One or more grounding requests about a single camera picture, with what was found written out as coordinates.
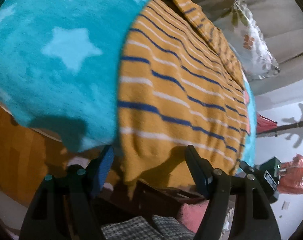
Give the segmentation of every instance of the blue blanket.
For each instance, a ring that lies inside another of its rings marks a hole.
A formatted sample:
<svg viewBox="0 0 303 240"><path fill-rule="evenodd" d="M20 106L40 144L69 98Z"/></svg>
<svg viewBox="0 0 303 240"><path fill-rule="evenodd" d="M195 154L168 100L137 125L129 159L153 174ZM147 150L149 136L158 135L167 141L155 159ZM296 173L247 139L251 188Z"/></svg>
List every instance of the blue blanket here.
<svg viewBox="0 0 303 240"><path fill-rule="evenodd" d="M0 8L0 101L68 150L117 135L118 63L148 0L6 0Z"/></svg>

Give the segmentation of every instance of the striped shirt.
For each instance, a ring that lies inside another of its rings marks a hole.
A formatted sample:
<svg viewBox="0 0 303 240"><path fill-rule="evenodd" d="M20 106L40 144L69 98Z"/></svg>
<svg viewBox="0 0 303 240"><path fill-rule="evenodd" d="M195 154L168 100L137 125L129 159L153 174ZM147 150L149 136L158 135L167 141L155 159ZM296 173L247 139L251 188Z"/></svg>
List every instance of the striped shirt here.
<svg viewBox="0 0 303 240"><path fill-rule="evenodd" d="M190 0L150 0L131 26L118 115L126 183L192 185L186 145L229 174L245 141L240 62Z"/></svg>

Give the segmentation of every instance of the floor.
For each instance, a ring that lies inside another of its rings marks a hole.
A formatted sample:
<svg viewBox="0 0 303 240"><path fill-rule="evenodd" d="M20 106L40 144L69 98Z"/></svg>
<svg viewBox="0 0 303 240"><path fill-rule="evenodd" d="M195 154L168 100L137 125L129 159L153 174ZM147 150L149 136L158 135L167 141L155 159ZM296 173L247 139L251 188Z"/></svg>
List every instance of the floor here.
<svg viewBox="0 0 303 240"><path fill-rule="evenodd" d="M82 156L97 154L92 150ZM28 206L44 176L64 176L74 156L62 143L18 125L0 107L0 190L13 200Z"/></svg>

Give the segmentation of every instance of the floral pillow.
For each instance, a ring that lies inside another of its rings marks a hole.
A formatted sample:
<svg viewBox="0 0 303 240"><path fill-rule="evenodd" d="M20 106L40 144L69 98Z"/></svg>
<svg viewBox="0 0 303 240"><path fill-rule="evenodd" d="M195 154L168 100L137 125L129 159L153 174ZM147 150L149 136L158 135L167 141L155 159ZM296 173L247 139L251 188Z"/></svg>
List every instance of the floral pillow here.
<svg viewBox="0 0 303 240"><path fill-rule="evenodd" d="M231 9L213 23L224 33L248 81L279 73L278 63L269 52L263 34L245 2L235 0Z"/></svg>

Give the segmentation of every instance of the screw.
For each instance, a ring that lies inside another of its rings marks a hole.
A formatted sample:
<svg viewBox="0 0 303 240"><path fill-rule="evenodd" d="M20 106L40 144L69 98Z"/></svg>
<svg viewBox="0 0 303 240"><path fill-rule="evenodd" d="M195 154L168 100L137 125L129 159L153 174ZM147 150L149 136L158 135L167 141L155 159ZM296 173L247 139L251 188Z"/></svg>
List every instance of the screw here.
<svg viewBox="0 0 303 240"><path fill-rule="evenodd" d="M52 175L47 174L44 179L48 181L48 180L51 180L52 178L53 178Z"/></svg>
<svg viewBox="0 0 303 240"><path fill-rule="evenodd" d="M77 171L77 174L78 175L84 175L86 173L86 170L84 170L84 169L79 169L78 171Z"/></svg>
<svg viewBox="0 0 303 240"><path fill-rule="evenodd" d="M247 175L247 178L250 179L250 180L254 180L255 179L255 176L253 174L248 174Z"/></svg>
<svg viewBox="0 0 303 240"><path fill-rule="evenodd" d="M214 169L213 172L214 172L216 175L222 175L222 170L221 170L221 169Z"/></svg>

